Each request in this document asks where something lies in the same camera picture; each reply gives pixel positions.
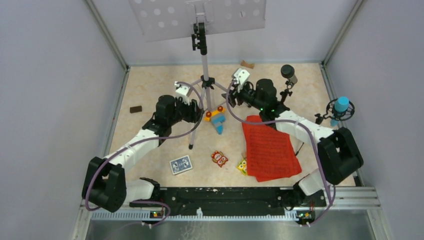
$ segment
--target orange toy piece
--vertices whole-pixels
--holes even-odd
[[[220,168],[222,168],[223,165],[228,161],[228,158],[224,156],[224,153],[222,151],[215,151],[211,155],[211,157],[212,157],[212,161],[218,164]]]
[[[213,116],[220,114],[220,113],[225,113],[225,111],[226,111],[226,109],[223,106],[219,106],[215,111],[212,111],[212,112],[207,111],[206,115],[204,117],[204,120],[210,122],[211,118]]]

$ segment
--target gray wall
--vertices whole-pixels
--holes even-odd
[[[192,50],[190,38],[145,42],[128,1],[134,0],[93,0],[127,64],[201,62],[199,51]],[[321,61],[355,1],[267,0],[265,29],[207,37],[209,62],[234,63],[241,59],[256,63]]]
[[[368,0],[329,65],[396,239],[423,239],[424,1]]]
[[[1,239],[71,236],[122,79],[82,0],[0,1]]]

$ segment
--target black clamp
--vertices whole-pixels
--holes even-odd
[[[317,113],[314,116],[316,117],[315,124],[321,125],[324,121],[324,117],[321,116],[321,113]]]
[[[193,47],[193,51],[196,49],[200,50],[200,54],[206,55],[208,54],[208,47],[206,45],[206,29],[205,24],[203,22],[199,22],[198,25],[193,26],[194,34],[191,35],[191,45]]]
[[[209,77],[209,80],[206,81],[205,77],[202,75],[200,79],[201,79],[201,87],[203,89],[206,89],[206,88],[215,89],[213,86],[215,84],[215,78]]]
[[[280,92],[279,94],[281,95],[280,104],[284,105],[284,102],[286,101],[287,97],[291,97],[293,92],[290,91],[289,88],[286,88],[284,91]]]

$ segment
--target speckled floor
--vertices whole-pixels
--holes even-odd
[[[256,64],[250,72],[250,81],[254,84],[259,79],[271,79],[277,92],[285,89],[285,79],[280,74],[282,64]],[[315,121],[314,115],[325,110],[329,97],[317,63],[292,64],[298,83],[294,86],[293,95],[286,100],[286,105],[295,113],[310,121]],[[228,87],[231,76],[239,65],[209,65],[209,75],[214,77],[224,87]],[[201,65],[177,66],[146,66],[131,67],[126,85],[119,117],[117,119],[111,152],[132,139],[140,128],[148,121],[155,111],[156,102],[161,95],[175,95],[174,82],[193,83],[203,74]],[[221,104],[219,88],[212,90],[211,99],[215,105]],[[130,107],[141,105],[142,112],[130,113]],[[237,106],[233,112],[245,119],[249,115],[257,115],[258,110]],[[290,178],[257,182],[253,176],[244,176],[236,168],[241,160],[241,153],[246,148],[242,124],[225,114],[224,130],[218,135],[211,123],[202,122],[197,129],[194,148],[189,150],[190,136],[165,141],[160,147],[146,154],[133,169],[127,171],[127,180],[140,177],[154,179],[163,187],[291,187],[298,180],[317,168],[317,162],[312,148],[305,145],[297,158],[302,172]],[[324,121],[323,126],[329,127],[330,121]],[[193,127],[192,123],[180,122],[172,128],[172,135],[187,132]],[[301,142],[290,137],[295,151]],[[220,168],[210,157],[214,151],[222,151],[229,161]],[[173,175],[170,161],[189,155],[193,169]],[[340,186],[354,186],[353,177],[345,179]]]

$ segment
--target red cloth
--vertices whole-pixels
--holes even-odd
[[[248,116],[248,122],[262,122],[258,115]],[[247,174],[258,182],[289,178],[302,172],[290,137],[266,125],[243,123],[247,145]]]

